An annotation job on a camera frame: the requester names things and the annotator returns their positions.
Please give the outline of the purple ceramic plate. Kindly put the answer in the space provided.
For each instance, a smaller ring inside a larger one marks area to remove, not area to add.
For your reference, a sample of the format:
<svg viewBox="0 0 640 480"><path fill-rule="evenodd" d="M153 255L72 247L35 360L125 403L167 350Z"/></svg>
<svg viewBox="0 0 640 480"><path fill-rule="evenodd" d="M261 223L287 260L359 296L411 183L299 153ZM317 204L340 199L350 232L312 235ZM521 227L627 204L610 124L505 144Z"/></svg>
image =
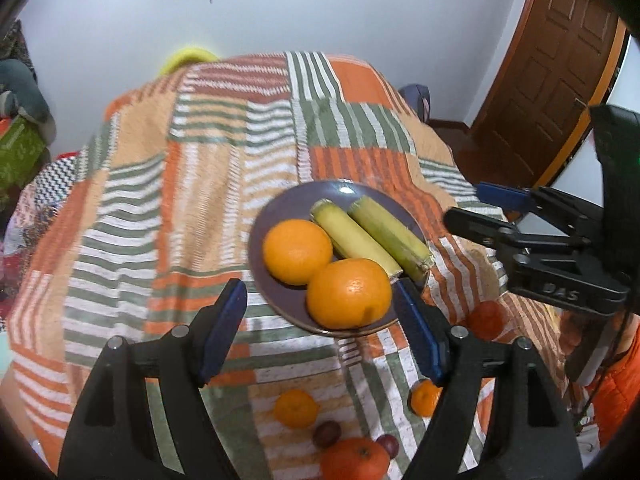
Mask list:
<svg viewBox="0 0 640 480"><path fill-rule="evenodd" d="M423 286L434 257L418 222L389 195L347 180L299 184L256 217L247 244L258 292L288 322L346 338L396 320L393 284Z"/></svg>

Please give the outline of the small mandarin by cane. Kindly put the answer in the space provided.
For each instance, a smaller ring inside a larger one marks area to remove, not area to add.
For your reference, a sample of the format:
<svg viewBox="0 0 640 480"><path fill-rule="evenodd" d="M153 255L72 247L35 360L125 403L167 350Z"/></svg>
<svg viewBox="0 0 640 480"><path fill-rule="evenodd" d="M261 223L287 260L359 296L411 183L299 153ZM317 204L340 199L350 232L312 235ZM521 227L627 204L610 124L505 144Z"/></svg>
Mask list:
<svg viewBox="0 0 640 480"><path fill-rule="evenodd" d="M320 406L305 390L288 389L273 405L273 417L290 429L311 427L317 420Z"/></svg>

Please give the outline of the dark red grape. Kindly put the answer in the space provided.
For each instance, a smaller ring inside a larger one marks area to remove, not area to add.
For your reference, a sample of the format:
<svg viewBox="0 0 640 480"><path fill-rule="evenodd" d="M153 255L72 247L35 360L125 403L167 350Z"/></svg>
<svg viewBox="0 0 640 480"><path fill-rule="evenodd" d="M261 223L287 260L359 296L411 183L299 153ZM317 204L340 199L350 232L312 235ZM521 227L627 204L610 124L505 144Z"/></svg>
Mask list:
<svg viewBox="0 0 640 480"><path fill-rule="evenodd" d="M394 460L399 453L399 442L392 434L382 434L375 442L384 448L391 460Z"/></svg>
<svg viewBox="0 0 640 480"><path fill-rule="evenodd" d="M314 428L312 442L314 442L314 445L320 448L320 450L325 450L337 443L341 437L341 425L338 422L334 422L334 420L327 420Z"/></svg>

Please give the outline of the bumpy mandarin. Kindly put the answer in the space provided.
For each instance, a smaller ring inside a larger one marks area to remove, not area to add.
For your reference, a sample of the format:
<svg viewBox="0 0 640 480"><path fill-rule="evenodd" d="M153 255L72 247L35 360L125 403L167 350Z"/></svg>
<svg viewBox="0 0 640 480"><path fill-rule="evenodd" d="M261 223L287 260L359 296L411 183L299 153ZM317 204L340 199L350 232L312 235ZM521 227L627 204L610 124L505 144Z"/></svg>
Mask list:
<svg viewBox="0 0 640 480"><path fill-rule="evenodd" d="M442 389L434 382L424 379L418 382L410 392L409 406L414 414L431 418L434 415Z"/></svg>

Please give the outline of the large orange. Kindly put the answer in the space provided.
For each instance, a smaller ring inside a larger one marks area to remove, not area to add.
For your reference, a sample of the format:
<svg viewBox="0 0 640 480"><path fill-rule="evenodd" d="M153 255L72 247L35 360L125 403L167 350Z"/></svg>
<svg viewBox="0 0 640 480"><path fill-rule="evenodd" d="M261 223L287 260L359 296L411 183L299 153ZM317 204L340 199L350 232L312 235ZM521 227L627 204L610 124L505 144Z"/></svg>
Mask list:
<svg viewBox="0 0 640 480"><path fill-rule="evenodd" d="M304 286L333 258L329 235L314 222L284 220L273 226L262 241L262 261L280 282Z"/></svg>
<svg viewBox="0 0 640 480"><path fill-rule="evenodd" d="M386 315L392 305L390 278L378 263L365 258L335 261L310 280L306 308L328 330L356 330Z"/></svg>

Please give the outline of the blue backpack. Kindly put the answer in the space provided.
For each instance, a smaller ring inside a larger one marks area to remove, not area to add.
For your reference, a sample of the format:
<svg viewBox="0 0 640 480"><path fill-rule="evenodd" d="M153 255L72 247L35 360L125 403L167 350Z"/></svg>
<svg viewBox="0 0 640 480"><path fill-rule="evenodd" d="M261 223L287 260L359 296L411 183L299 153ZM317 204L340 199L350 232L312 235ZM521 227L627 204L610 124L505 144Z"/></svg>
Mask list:
<svg viewBox="0 0 640 480"><path fill-rule="evenodd" d="M409 107L416 113L421 122L428 124L431 119L431 93L424 84L407 84L399 89Z"/></svg>

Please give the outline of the dark green plush toy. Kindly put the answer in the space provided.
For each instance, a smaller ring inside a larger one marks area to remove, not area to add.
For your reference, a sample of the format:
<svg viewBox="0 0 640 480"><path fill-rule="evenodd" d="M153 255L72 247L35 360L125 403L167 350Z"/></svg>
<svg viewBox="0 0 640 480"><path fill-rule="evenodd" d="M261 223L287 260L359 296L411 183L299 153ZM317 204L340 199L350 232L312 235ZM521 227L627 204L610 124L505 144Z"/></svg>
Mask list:
<svg viewBox="0 0 640 480"><path fill-rule="evenodd" d="M54 124L34 75L24 63L16 58L3 60L0 77L2 118L20 115L37 125Z"/></svg>

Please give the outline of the brown wooden door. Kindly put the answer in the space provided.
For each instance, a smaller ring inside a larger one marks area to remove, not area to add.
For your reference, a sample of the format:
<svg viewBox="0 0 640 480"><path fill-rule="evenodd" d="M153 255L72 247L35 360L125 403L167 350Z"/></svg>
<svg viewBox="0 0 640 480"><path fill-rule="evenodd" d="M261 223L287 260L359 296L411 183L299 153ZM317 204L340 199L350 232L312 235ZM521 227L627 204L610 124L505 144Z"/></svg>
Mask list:
<svg viewBox="0 0 640 480"><path fill-rule="evenodd" d="M508 52L472 125L499 182L547 185L603 100L626 28L606 0L525 0Z"/></svg>

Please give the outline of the green sugarcane piece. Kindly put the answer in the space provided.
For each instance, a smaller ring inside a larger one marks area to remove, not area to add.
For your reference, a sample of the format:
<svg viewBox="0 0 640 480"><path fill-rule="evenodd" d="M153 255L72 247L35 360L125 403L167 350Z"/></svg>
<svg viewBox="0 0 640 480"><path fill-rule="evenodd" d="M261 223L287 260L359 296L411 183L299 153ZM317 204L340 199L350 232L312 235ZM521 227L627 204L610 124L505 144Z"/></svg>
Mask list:
<svg viewBox="0 0 640 480"><path fill-rule="evenodd" d="M348 214L393 257L409 278L420 286L426 283L435 261L423 240L369 196L353 202Z"/></svg>

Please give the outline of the yellow sugarcane piece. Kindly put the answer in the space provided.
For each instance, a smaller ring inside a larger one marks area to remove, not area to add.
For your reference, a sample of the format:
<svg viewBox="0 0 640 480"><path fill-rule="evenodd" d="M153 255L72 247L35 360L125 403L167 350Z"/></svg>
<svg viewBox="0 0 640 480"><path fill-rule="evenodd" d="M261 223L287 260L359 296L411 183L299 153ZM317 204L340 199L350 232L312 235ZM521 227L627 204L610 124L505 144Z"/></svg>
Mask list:
<svg viewBox="0 0 640 480"><path fill-rule="evenodd" d="M391 281L400 277L401 266L341 207L322 198L312 205L310 216L329 235L335 250L343 258L370 259L385 271Z"/></svg>

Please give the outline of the yellow round object behind bed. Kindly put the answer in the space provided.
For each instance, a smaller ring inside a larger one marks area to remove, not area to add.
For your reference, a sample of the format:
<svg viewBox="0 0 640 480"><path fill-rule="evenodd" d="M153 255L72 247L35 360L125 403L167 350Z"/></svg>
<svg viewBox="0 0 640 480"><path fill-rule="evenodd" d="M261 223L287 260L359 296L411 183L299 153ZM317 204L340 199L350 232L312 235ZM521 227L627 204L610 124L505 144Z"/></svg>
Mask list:
<svg viewBox="0 0 640 480"><path fill-rule="evenodd" d="M218 60L218 56L200 47L185 47L174 52L163 64L158 76L166 76L193 64L211 63Z"/></svg>

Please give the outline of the large red tomato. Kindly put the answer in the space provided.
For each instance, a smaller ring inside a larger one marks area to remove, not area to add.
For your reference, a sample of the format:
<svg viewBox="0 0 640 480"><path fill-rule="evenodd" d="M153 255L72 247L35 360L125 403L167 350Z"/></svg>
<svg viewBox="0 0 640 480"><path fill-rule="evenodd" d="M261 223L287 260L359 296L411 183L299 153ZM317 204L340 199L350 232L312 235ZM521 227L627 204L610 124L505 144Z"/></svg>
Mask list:
<svg viewBox="0 0 640 480"><path fill-rule="evenodd" d="M320 457L324 480L380 480L389 466L390 456L385 448L367 438L339 440Z"/></svg>

